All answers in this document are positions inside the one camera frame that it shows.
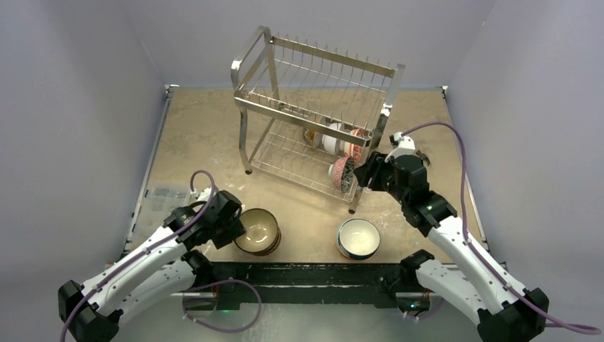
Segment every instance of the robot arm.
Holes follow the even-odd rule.
[[[367,162],[355,170],[359,186],[385,191],[397,200],[405,219],[447,253],[466,276],[447,272],[440,262],[424,251],[401,261],[400,276],[440,294],[458,308],[474,324],[485,342],[524,342],[543,332],[545,318],[531,310],[509,290],[524,292],[524,298],[547,312],[548,298],[540,290],[529,291],[517,281],[480,243],[473,243],[486,263],[506,280],[506,286],[493,275],[469,243],[477,242],[472,235],[464,238],[463,221],[450,203],[430,190],[427,171],[409,137],[397,133],[390,137],[394,150],[388,154],[373,152]]]
[[[153,305],[157,301],[196,283],[206,284],[212,277],[212,265],[196,246],[214,242],[222,248],[245,233],[239,220],[241,202],[227,191],[219,191],[208,204],[209,190],[202,193],[201,202],[175,209],[137,249],[131,251],[105,272],[77,284],[68,281],[58,290],[59,316],[63,322],[76,305],[96,292],[81,306],[69,325],[69,331],[78,342],[110,341],[119,325]],[[200,204],[208,209],[191,227],[160,246],[150,246],[178,232],[197,215],[194,208]],[[140,252],[144,256],[132,262]],[[127,265],[101,289],[96,288],[109,272]]]

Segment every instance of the dish rack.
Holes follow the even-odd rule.
[[[254,60],[248,58],[256,54]],[[354,179],[349,190],[341,192],[328,176],[330,166],[344,154],[330,154],[321,147],[321,139],[308,137],[328,135],[361,146],[358,165],[362,164],[380,144],[404,69],[401,64],[381,66],[368,57],[360,60],[336,48],[301,43],[297,37],[273,36],[268,27],[258,27],[231,65],[241,115],[239,154],[246,174],[258,170],[334,197],[348,203],[353,214],[362,187]],[[250,156],[247,110],[271,118]],[[351,135],[357,128],[363,134]]]

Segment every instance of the brown bowl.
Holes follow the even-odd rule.
[[[235,239],[235,245],[246,253],[269,255],[281,243],[281,230],[277,219],[269,211],[253,208],[241,213],[239,218],[246,233]]]

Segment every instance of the metal dish rack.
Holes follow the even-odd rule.
[[[258,44],[264,38],[264,44]],[[247,58],[256,51],[251,62]],[[250,63],[243,73],[243,65]],[[260,26],[244,52],[231,65],[235,103],[241,114],[239,154],[246,174],[259,170],[286,182],[348,203],[356,211],[363,193],[356,182],[348,192],[337,190],[328,176],[332,163],[343,155],[326,152],[320,143],[304,138],[329,135],[363,147],[359,163],[380,144],[401,82],[403,65],[395,68],[364,61],[338,49],[319,48],[288,36],[273,36]],[[248,157],[247,110],[271,118]],[[329,127],[342,123],[343,130]],[[363,136],[351,135],[353,129]]]

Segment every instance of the beige table surface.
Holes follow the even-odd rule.
[[[391,150],[388,135],[434,120],[449,122],[440,92],[401,90],[378,150]],[[249,112],[248,153],[268,121],[262,115]],[[432,161],[432,165],[427,167],[431,188],[460,211],[461,164],[453,134],[443,127],[431,127],[413,133],[412,138],[416,148]],[[272,212],[283,234],[279,248],[268,256],[246,254],[235,244],[220,250],[211,243],[200,246],[199,249],[210,260],[359,262],[344,259],[335,248],[335,233],[340,223],[350,217],[359,217],[375,224],[382,237],[375,255],[362,262],[398,263],[418,249],[426,249],[443,263],[451,262],[444,252],[405,221],[398,203],[385,193],[364,192],[356,214],[350,215],[348,205],[336,199],[303,190],[260,172],[246,175],[237,149],[238,139],[239,110],[234,104],[232,90],[181,88],[176,91],[147,187],[154,182],[185,185],[195,170],[208,170],[217,186],[237,196],[245,209],[261,207]],[[196,181],[197,188],[207,185],[203,176]],[[479,237],[481,234],[468,192],[466,202],[470,211],[469,229]]]

